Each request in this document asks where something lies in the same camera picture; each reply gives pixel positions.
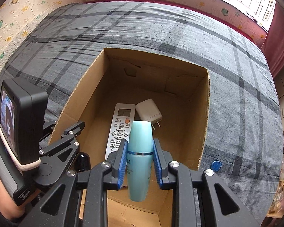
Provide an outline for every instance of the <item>red curtain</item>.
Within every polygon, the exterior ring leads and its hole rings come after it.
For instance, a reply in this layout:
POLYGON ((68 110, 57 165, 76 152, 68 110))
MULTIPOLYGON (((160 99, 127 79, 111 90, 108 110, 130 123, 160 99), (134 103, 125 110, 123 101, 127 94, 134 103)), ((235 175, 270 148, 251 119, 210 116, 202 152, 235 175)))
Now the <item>red curtain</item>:
POLYGON ((276 3, 273 20, 261 48, 273 78, 284 66, 284 10, 276 3))

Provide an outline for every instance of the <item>gray blanket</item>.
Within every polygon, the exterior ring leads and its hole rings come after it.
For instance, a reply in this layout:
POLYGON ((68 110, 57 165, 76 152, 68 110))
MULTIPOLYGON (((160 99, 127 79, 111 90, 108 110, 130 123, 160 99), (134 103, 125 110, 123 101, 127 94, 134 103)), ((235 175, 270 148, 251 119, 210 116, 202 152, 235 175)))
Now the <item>gray blanket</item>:
POLYGON ((179 7, 143 2, 69 4, 35 28, 10 57, 2 80, 23 77, 49 95, 57 120, 104 47, 163 54, 210 73, 208 130, 200 170, 219 176, 261 222, 279 182, 283 136, 279 101, 260 49, 228 26, 179 7))

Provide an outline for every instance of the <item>teal bottle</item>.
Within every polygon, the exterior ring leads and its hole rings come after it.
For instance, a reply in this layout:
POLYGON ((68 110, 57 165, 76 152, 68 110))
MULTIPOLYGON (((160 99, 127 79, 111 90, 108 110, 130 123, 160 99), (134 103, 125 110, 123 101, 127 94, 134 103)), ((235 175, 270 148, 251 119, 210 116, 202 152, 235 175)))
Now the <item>teal bottle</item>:
POLYGON ((153 132, 148 121, 134 121, 127 149, 128 196, 132 201, 144 201, 151 178, 153 132))

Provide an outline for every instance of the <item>white power adapter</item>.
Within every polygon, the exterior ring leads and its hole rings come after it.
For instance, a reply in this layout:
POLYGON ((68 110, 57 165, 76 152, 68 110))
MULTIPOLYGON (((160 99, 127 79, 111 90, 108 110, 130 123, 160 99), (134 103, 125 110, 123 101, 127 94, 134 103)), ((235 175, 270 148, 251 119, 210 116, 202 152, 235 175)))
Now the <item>white power adapter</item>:
POLYGON ((162 114, 153 99, 148 99, 138 103, 136 105, 136 111, 138 112, 141 120, 151 122, 153 129, 155 129, 155 123, 157 123, 160 127, 159 121, 162 119, 162 114))

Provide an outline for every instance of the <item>cardboard box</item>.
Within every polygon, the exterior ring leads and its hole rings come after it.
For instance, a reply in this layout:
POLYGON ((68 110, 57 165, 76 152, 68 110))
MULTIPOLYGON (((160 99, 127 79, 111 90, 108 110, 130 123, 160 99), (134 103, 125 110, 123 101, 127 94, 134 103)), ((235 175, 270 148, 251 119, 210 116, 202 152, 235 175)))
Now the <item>cardboard box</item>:
MULTIPOLYGON (((174 160, 197 170, 208 122, 208 71, 158 54, 105 48, 71 94, 51 142, 69 126, 84 121, 85 128, 77 140, 80 150, 90 155, 93 167, 105 160, 116 103, 137 104, 149 98, 163 115, 161 128, 153 131, 153 137, 159 138, 162 149, 174 160)), ((170 226, 171 206, 172 192, 159 189, 153 169, 143 202, 129 200, 127 189, 108 191, 109 227, 170 226)))

